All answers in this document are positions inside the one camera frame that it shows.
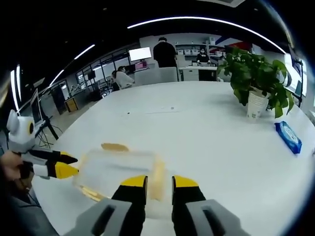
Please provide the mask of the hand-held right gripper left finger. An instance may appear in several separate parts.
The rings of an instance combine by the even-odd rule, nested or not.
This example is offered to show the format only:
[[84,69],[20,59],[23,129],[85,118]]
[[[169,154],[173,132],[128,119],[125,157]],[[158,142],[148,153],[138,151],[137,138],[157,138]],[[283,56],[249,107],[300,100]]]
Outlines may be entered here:
[[112,198],[104,198],[82,213],[77,236],[139,236],[145,221],[146,175],[121,182]]

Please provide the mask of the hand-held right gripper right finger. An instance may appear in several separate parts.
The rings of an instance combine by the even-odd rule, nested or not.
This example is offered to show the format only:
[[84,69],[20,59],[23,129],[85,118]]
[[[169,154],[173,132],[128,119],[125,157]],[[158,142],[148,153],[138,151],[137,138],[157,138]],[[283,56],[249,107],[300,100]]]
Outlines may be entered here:
[[172,222],[177,236],[240,236],[240,219],[216,200],[207,200],[197,182],[172,177]]

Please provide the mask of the person's left hand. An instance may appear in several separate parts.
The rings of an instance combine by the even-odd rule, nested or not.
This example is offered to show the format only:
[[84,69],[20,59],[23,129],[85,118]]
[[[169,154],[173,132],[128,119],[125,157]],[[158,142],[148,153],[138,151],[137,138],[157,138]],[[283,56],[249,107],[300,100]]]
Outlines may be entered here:
[[30,190],[32,187],[32,179],[34,174],[29,173],[28,177],[21,177],[20,166],[23,161],[20,155],[7,150],[0,158],[0,165],[4,170],[4,175],[19,190]]

